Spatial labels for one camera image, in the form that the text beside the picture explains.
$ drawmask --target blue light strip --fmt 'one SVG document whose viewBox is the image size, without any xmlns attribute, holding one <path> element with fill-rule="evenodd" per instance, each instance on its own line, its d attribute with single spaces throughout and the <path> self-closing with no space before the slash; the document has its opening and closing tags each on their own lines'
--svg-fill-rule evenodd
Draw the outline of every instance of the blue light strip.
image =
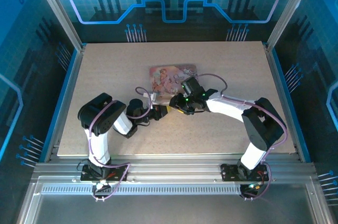
<svg viewBox="0 0 338 224">
<path fill-rule="evenodd" d="M 62 88 L 61 88 L 61 92 L 60 92 L 60 95 L 59 95 L 57 106 L 55 107 L 55 111 L 54 111 L 54 114 L 53 114 L 53 117 L 52 117 L 51 125 L 49 126 L 47 136 L 46 136 L 46 140 L 45 140 L 43 148 L 42 148 L 42 152 L 41 152 L 41 155 L 40 155 L 39 162 L 44 162 L 44 159 L 47 155 L 48 147 L 49 147 L 49 144 L 50 144 L 51 139 L 52 139 L 52 134 L 53 134 L 53 131 L 55 129 L 55 124 L 57 123 L 57 120 L 58 120 L 58 116 L 59 116 L 60 109 L 61 109 L 61 104 L 62 104 L 63 99 L 64 99 L 64 94 L 65 94 L 65 91 L 67 89 L 68 81 L 69 81 L 70 74 L 71 74 L 71 71 L 72 71 L 74 63 L 75 63 L 75 58 L 77 57 L 77 53 L 78 53 L 78 51 L 76 49 L 74 49 L 72 58 L 70 60 L 69 66 L 68 66 L 67 73 L 66 73 L 64 81 L 63 81 L 63 85 L 62 85 Z"/>
<path fill-rule="evenodd" d="M 295 107 L 294 107 L 292 99 L 291 99 L 291 95 L 288 91 L 285 78 L 283 77 L 283 71 L 281 69 L 275 48 L 273 48 L 272 54 L 274 56 L 276 68 L 277 68 L 277 71 L 278 71 L 278 74 L 279 74 L 279 77 L 280 77 L 280 81 L 281 81 L 281 84 L 282 84 L 282 87 L 283 87 L 283 90 L 284 90 L 284 93 L 285 93 L 285 96 L 286 96 L 286 103 L 290 108 L 291 119 L 293 120 L 294 125 L 295 125 L 296 133 L 298 135 L 299 145 L 300 145 L 301 150 L 302 150 L 303 155 L 304 155 L 304 161 L 305 162 L 311 162 L 310 154 L 308 152 L 306 142 L 305 142 L 305 139 L 304 139 L 304 135 L 302 133 L 302 129 L 301 129 L 301 126 L 299 124 L 299 121 L 298 121 L 298 118 L 297 118 L 297 115 L 296 115 L 296 111 L 295 111 Z"/>
<path fill-rule="evenodd" d="M 334 126 L 336 127 L 336 130 L 338 131 L 338 120 L 337 117 L 331 107 L 331 98 L 332 98 L 332 92 L 338 88 L 338 81 L 336 83 L 334 83 L 332 86 L 330 86 L 330 88 L 328 89 L 328 94 L 327 94 L 327 99 L 326 99 L 326 106 L 328 109 L 328 112 L 331 115 L 332 121 L 334 123 Z"/>
<path fill-rule="evenodd" d="M 19 107 L 15 113 L 15 116 L 13 118 L 13 121 L 11 123 L 11 126 L 10 126 L 10 129 L 8 130 L 7 132 L 7 135 L 5 137 L 5 141 L 4 143 L 2 144 L 2 147 L 1 147 L 1 150 L 0 150 L 0 161 L 2 159 L 2 157 L 4 156 L 4 153 L 6 151 L 6 148 L 7 148 L 7 145 L 10 141 L 10 138 L 12 136 L 12 133 L 13 133 L 13 130 L 14 130 L 14 127 L 17 123 L 17 120 L 19 119 L 19 116 L 20 116 L 20 113 L 22 111 L 22 108 L 23 108 L 23 100 L 22 100 L 22 94 L 21 94 L 21 90 L 20 88 L 15 85 L 14 83 L 12 83 L 10 80 L 8 80 L 5 76 L 3 76 L 1 73 L 0 73 L 0 79 L 2 79 L 10 88 L 12 88 L 16 94 L 17 94 L 17 98 L 19 100 Z"/>
<path fill-rule="evenodd" d="M 275 0 L 271 11 L 268 15 L 268 18 L 266 20 L 232 20 L 225 12 L 224 10 L 216 3 L 208 3 L 208 0 L 185 0 L 183 3 L 183 18 L 181 20 L 167 20 L 166 19 L 166 12 L 165 12 L 165 2 L 164 0 L 141 0 L 141 4 L 133 4 L 131 5 L 122 15 L 121 17 L 116 20 L 116 21 L 92 21 L 92 22 L 85 22 L 82 20 L 81 15 L 75 6 L 75 3 L 73 0 L 69 0 L 70 4 L 72 5 L 74 12 L 79 20 L 80 23 L 85 24 L 85 25 L 96 25 L 96 24 L 119 24 L 129 13 L 132 11 L 134 8 L 140 8 L 140 7 L 146 7 L 146 2 L 160 2 L 161 3 L 161 9 L 162 9 L 162 20 L 165 23 L 184 23 L 186 21 L 186 16 L 187 16 L 187 4 L 190 1 L 201 1 L 203 2 L 204 7 L 214 7 L 225 19 L 229 21 L 229 23 L 260 23 L 264 24 L 270 21 L 277 4 L 279 0 Z"/>
</svg>

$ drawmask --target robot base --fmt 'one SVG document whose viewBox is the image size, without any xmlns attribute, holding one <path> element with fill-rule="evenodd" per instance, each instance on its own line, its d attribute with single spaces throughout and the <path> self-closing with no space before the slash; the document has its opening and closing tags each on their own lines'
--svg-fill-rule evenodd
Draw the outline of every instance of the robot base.
<svg viewBox="0 0 338 224">
<path fill-rule="evenodd" d="M 222 164 L 221 165 L 221 175 L 223 182 L 260 182 L 260 181 L 269 181 L 269 176 L 267 168 L 265 165 L 259 164 L 253 170 L 251 174 L 243 179 L 240 177 L 238 172 L 238 166 L 236 164 Z"/>
<path fill-rule="evenodd" d="M 123 176 L 124 171 L 126 170 L 126 166 L 123 167 L 117 167 L 117 168 L 105 168 L 106 176 L 102 177 L 100 174 L 98 174 L 96 171 L 91 169 L 88 165 L 84 165 L 82 168 L 81 173 L 81 182 L 99 182 L 102 179 L 109 181 L 120 181 L 121 177 Z M 123 178 L 122 181 L 127 181 L 127 175 Z"/>
</svg>

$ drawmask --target speckled board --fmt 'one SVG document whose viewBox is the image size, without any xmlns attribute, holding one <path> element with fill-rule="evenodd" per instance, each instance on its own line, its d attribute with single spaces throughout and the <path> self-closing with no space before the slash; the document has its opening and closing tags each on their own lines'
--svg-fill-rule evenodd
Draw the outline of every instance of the speckled board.
<svg viewBox="0 0 338 224">
<path fill-rule="evenodd" d="M 151 89 L 149 68 L 163 64 L 196 64 L 198 73 L 225 78 L 228 96 L 248 100 L 268 98 L 285 120 L 261 42 L 167 42 L 88 44 L 67 115 L 58 156 L 88 156 L 86 135 L 77 119 L 79 109 L 102 92 L 125 104 L 137 86 Z M 223 83 L 204 76 L 205 89 L 221 90 Z M 244 153 L 249 140 L 242 122 L 222 114 L 193 116 L 171 111 L 126 139 L 108 133 L 111 154 Z M 274 152 L 294 152 L 292 139 Z"/>
</svg>

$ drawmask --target vent slot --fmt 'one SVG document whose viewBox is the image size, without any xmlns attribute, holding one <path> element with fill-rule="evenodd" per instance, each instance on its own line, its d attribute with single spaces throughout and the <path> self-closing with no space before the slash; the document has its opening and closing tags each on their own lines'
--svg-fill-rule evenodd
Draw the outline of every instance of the vent slot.
<svg viewBox="0 0 338 224">
<path fill-rule="evenodd" d="M 107 195 L 106 189 L 97 195 Z M 91 184 L 44 184 L 41 194 L 91 194 Z M 238 184 L 122 184 L 116 195 L 233 195 L 240 194 Z"/>
</svg>

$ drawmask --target white arm segment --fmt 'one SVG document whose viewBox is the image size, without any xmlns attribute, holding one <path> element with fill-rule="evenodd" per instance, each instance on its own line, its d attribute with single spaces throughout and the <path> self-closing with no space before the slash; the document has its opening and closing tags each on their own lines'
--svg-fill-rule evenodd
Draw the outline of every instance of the white arm segment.
<svg viewBox="0 0 338 224">
<path fill-rule="evenodd" d="M 130 131 L 132 126 L 132 123 L 124 112 L 121 113 L 113 124 L 113 127 L 124 135 Z M 85 129 L 84 131 L 89 139 L 89 130 Z M 106 164 L 110 160 L 110 154 L 108 152 L 108 132 L 100 134 L 99 136 L 95 136 L 94 133 L 91 134 L 90 142 L 93 154 L 89 151 L 89 160 L 98 167 L 102 167 L 102 164 L 100 163 Z"/>
<path fill-rule="evenodd" d="M 253 170 L 265 155 L 265 151 L 256 148 L 253 143 L 250 142 L 247 150 L 241 158 L 242 164 L 249 170 Z"/>
<path fill-rule="evenodd" d="M 119 133 L 126 135 L 131 130 L 133 124 L 127 118 L 126 114 L 122 112 L 112 126 Z"/>
<path fill-rule="evenodd" d="M 89 129 L 84 130 L 86 132 L 87 139 L 89 140 Z M 108 132 L 95 136 L 91 134 L 90 141 L 93 154 L 89 151 L 89 160 L 96 166 L 102 167 L 102 164 L 106 164 L 110 160 L 110 154 L 108 152 Z"/>
<path fill-rule="evenodd" d="M 216 92 L 212 94 L 206 101 L 210 112 L 221 113 L 229 117 L 233 117 L 243 122 L 242 114 L 246 109 L 251 108 L 245 104 L 235 104 L 233 102 L 222 99 L 221 94 Z M 250 170 L 253 170 L 265 155 L 265 151 L 256 148 L 253 143 L 250 143 L 244 155 L 241 158 L 242 164 Z"/>
<path fill-rule="evenodd" d="M 245 109 L 251 108 L 249 105 L 245 104 L 235 104 L 233 102 L 222 99 L 219 92 L 213 93 L 209 99 L 206 101 L 206 104 L 210 112 L 221 113 L 229 117 L 233 117 L 237 120 L 243 122 L 242 113 Z"/>
</svg>

